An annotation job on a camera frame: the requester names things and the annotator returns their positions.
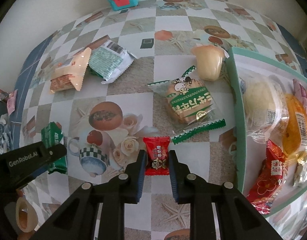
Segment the yellow snack package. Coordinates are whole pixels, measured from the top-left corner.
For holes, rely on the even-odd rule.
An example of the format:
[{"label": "yellow snack package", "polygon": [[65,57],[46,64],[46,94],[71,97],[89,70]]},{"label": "yellow snack package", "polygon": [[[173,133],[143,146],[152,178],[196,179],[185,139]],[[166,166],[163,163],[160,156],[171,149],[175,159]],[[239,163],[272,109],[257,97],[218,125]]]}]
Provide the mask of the yellow snack package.
[{"label": "yellow snack package", "polygon": [[289,122],[282,138],[282,146],[288,156],[287,162],[290,164],[307,155],[307,114],[294,95],[286,94],[286,102]]}]

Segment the wall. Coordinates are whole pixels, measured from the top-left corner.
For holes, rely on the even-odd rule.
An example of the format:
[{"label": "wall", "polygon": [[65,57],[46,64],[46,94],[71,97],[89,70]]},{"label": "wall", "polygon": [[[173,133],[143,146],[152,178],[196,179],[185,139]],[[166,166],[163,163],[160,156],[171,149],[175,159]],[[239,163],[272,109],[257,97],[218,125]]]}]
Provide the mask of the wall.
[{"label": "wall", "polygon": [[[296,38],[307,17],[295,0],[229,0],[265,14]],[[107,0],[17,0],[0,24],[0,88],[11,92],[31,50],[56,29],[99,8]]]}]

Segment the silver screw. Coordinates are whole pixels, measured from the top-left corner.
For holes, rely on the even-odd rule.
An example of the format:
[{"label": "silver screw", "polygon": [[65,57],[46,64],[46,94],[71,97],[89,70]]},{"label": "silver screw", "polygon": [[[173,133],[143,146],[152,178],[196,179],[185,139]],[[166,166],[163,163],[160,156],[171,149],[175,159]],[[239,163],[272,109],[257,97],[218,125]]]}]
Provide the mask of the silver screw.
[{"label": "silver screw", "polygon": [[187,175],[187,179],[189,179],[189,180],[195,180],[196,178],[197,178],[197,176],[193,173],[190,173],[190,174]]},{"label": "silver screw", "polygon": [[225,182],[224,183],[224,187],[226,187],[226,188],[233,188],[233,184],[231,183],[231,182]]},{"label": "silver screw", "polygon": [[91,184],[90,184],[89,182],[85,182],[84,184],[81,185],[81,187],[82,187],[83,189],[90,189]]},{"label": "silver screw", "polygon": [[120,175],[119,175],[119,179],[121,179],[121,180],[124,180],[124,179],[128,179],[128,174],[126,174],[126,173],[121,173]]}]

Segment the red snack package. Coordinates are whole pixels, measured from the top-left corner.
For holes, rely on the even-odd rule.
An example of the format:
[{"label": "red snack package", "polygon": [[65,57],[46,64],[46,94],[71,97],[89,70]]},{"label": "red snack package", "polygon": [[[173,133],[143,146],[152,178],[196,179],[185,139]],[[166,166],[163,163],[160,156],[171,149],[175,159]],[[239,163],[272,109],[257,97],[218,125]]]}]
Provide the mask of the red snack package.
[{"label": "red snack package", "polygon": [[143,138],[147,147],[148,164],[145,175],[169,175],[168,146],[170,137]]},{"label": "red snack package", "polygon": [[273,201],[281,191],[287,175],[286,159],[281,149],[268,140],[265,166],[247,195],[247,200],[260,214],[270,213]]}]

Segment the green snack wrapper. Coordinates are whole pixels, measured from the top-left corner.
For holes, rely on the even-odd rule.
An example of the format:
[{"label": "green snack wrapper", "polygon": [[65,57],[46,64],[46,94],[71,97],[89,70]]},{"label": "green snack wrapper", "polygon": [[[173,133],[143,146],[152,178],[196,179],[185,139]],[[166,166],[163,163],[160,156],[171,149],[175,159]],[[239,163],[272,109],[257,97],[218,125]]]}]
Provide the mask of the green snack wrapper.
[{"label": "green snack wrapper", "polygon": [[150,83],[148,87],[163,97],[173,127],[170,137],[175,144],[196,133],[226,125],[195,66],[177,79]]},{"label": "green snack wrapper", "polygon": [[[59,143],[63,144],[63,133],[55,122],[51,122],[47,127],[41,130],[41,140],[46,148],[50,148]],[[66,156],[64,156],[54,163],[49,164],[47,170],[49,171],[49,174],[55,171],[66,174],[67,168],[67,159]]]}]

